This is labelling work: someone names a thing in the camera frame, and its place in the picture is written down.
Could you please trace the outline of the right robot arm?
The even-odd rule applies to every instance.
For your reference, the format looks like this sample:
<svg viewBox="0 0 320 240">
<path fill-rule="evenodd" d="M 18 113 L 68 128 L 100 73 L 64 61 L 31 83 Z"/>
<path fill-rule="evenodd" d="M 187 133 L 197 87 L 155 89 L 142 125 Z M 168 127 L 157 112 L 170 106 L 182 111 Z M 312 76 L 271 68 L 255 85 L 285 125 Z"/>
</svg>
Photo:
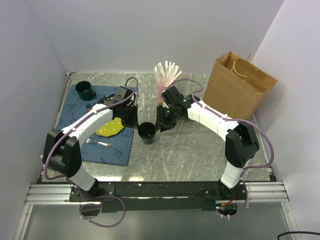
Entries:
<svg viewBox="0 0 320 240">
<path fill-rule="evenodd" d="M 232 198 L 244 168 L 260 149 L 254 127 L 214 111 L 196 96 L 184 96 L 175 86 L 163 91 L 161 97 L 164 103 L 156 109 L 156 131 L 172 130 L 177 125 L 176 119 L 184 117 L 202 124 L 224 140 L 227 164 L 218 181 L 218 192 L 223 199 Z"/>
</svg>

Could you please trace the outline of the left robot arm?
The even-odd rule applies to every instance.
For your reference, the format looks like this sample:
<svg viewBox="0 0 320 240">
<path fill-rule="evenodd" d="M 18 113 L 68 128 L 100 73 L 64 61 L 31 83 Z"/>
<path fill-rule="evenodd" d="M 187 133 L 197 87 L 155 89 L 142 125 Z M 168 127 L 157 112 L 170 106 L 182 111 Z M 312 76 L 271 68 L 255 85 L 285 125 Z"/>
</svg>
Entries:
<svg viewBox="0 0 320 240">
<path fill-rule="evenodd" d="M 101 194 L 99 181 L 83 168 L 81 146 L 98 128 L 114 118 L 123 121 L 136 119 L 136 97 L 136 89 L 121 86 L 116 94 L 101 98 L 71 125 L 62 130 L 51 129 L 46 136 L 42 156 L 44 177 L 53 180 L 48 176 L 48 170 L 53 170 L 59 178 L 65 178 L 77 187 L 87 201 L 94 201 Z"/>
</svg>

